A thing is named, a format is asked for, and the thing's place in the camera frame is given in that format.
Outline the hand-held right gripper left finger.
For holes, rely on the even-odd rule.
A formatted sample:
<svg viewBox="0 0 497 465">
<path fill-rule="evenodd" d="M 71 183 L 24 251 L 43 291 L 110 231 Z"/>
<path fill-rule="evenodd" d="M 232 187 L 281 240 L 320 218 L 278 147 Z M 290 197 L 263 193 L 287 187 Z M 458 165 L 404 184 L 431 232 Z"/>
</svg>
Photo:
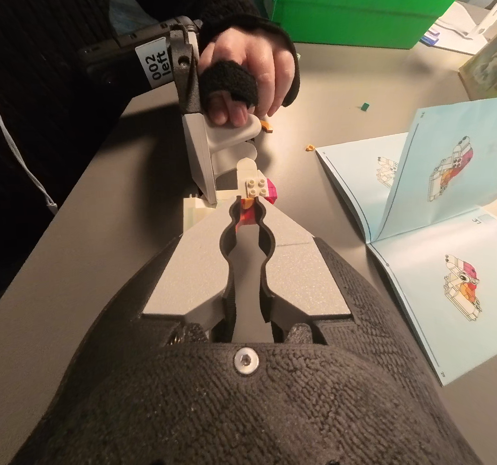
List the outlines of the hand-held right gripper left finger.
<svg viewBox="0 0 497 465">
<path fill-rule="evenodd" d="M 204 330 L 221 320 L 233 333 L 236 321 L 235 283 L 229 254 L 237 244 L 241 197 L 232 197 L 183 233 L 144 315 L 162 315 Z"/>
</svg>

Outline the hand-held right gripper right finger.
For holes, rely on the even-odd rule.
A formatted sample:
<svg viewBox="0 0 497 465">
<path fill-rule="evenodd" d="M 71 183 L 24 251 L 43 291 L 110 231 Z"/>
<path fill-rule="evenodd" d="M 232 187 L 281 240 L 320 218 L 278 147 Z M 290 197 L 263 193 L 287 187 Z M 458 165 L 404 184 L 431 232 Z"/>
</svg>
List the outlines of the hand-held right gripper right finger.
<svg viewBox="0 0 497 465">
<path fill-rule="evenodd" d="M 351 316 L 314 236 L 263 198 L 257 198 L 261 267 L 259 303 L 265 322 L 345 319 Z"/>
</svg>

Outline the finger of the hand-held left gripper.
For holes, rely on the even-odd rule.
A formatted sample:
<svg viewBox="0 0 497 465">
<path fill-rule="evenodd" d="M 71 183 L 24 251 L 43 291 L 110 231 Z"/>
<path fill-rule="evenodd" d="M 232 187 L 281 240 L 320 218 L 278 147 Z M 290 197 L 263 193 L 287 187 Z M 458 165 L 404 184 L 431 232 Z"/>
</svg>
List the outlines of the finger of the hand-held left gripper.
<svg viewBox="0 0 497 465">
<path fill-rule="evenodd" d="M 214 205 L 217 197 L 208 139 L 210 126 L 202 113 L 185 114 L 182 123 L 192 179 Z"/>
</svg>

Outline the white pink orange lego model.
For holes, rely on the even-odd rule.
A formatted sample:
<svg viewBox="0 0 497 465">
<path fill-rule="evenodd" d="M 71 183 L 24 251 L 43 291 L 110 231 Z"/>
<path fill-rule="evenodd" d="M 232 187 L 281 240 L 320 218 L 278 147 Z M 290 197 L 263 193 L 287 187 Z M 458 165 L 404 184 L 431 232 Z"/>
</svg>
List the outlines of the white pink orange lego model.
<svg viewBox="0 0 497 465">
<path fill-rule="evenodd" d="M 277 201 L 277 190 L 274 184 L 258 170 L 251 158 L 243 158 L 237 163 L 237 181 L 241 196 L 240 217 L 237 229 L 241 226 L 255 225 L 255 199 L 264 198 L 272 205 Z"/>
</svg>

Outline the person's left hand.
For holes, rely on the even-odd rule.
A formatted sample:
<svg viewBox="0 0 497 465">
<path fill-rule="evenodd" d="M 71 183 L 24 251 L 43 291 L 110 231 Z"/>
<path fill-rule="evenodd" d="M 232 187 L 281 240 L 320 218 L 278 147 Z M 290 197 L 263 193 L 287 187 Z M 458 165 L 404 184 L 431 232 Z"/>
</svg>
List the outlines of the person's left hand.
<svg viewBox="0 0 497 465">
<path fill-rule="evenodd" d="M 282 37 L 265 30 L 245 31 L 231 27 L 213 39 L 200 55 L 197 71 L 202 74 L 220 61 L 233 61 L 245 67 L 257 81 L 258 105 L 250 109 L 234 101 L 226 91 L 210 96 L 208 115 L 223 126 L 230 122 L 244 126 L 249 114 L 272 116 L 282 106 L 295 77 L 295 62 Z"/>
</svg>

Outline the person's black sweater torso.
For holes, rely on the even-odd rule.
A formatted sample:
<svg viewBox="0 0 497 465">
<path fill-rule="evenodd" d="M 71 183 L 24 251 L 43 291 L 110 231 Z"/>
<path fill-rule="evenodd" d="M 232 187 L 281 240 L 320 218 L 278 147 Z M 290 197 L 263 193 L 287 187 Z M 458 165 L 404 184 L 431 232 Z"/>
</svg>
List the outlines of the person's black sweater torso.
<svg viewBox="0 0 497 465">
<path fill-rule="evenodd" d="M 1 291 L 129 101 L 78 58 L 112 36 L 109 0 L 1 0 Z"/>
</svg>

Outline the light blue instruction booklet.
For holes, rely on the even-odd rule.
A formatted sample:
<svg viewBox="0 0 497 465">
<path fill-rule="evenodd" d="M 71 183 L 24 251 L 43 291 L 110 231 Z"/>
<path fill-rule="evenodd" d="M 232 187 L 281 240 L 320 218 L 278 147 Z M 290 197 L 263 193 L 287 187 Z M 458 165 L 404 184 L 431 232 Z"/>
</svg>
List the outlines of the light blue instruction booklet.
<svg viewBox="0 0 497 465">
<path fill-rule="evenodd" d="M 496 355 L 496 98 L 316 153 L 445 386 Z"/>
</svg>

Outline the large green plastic bin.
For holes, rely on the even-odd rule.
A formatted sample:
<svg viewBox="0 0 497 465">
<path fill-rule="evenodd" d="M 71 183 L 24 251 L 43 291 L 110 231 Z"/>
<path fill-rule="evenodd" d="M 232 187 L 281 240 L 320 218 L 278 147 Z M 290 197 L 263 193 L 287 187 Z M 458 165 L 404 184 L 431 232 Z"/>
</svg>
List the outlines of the large green plastic bin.
<svg viewBox="0 0 497 465">
<path fill-rule="evenodd" d="M 412 48 L 456 0 L 274 0 L 295 42 Z"/>
</svg>

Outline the printed cardboard box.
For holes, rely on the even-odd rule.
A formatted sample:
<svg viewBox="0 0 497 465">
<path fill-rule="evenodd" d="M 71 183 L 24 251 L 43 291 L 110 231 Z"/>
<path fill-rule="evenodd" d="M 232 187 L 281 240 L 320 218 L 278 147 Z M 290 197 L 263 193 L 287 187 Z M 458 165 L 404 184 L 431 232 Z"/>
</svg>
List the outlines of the printed cardboard box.
<svg viewBox="0 0 497 465">
<path fill-rule="evenodd" d="M 496 37 L 459 69 L 470 101 L 496 98 Z"/>
</svg>

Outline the white paper sheet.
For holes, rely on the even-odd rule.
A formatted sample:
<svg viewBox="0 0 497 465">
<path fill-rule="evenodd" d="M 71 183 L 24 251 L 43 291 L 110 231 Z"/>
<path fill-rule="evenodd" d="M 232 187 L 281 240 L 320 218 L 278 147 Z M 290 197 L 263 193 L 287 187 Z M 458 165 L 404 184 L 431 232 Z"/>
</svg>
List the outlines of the white paper sheet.
<svg viewBox="0 0 497 465">
<path fill-rule="evenodd" d="M 476 25 L 465 7 L 454 2 L 431 26 L 440 31 L 439 41 L 432 47 L 473 56 L 487 45 L 484 34 L 474 40 L 464 38 Z"/>
</svg>

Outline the white folded carton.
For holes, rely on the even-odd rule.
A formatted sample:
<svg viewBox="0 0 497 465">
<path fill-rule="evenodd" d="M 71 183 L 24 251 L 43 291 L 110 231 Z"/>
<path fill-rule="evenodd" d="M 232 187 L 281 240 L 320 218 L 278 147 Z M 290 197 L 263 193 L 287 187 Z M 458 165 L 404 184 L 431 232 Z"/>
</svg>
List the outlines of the white folded carton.
<svg viewBox="0 0 497 465">
<path fill-rule="evenodd" d="M 496 21 L 496 4 L 491 8 L 489 13 L 485 18 L 476 25 L 469 33 L 464 37 L 465 39 L 474 40 L 477 37 L 483 35 L 489 27 L 491 27 Z"/>
</svg>

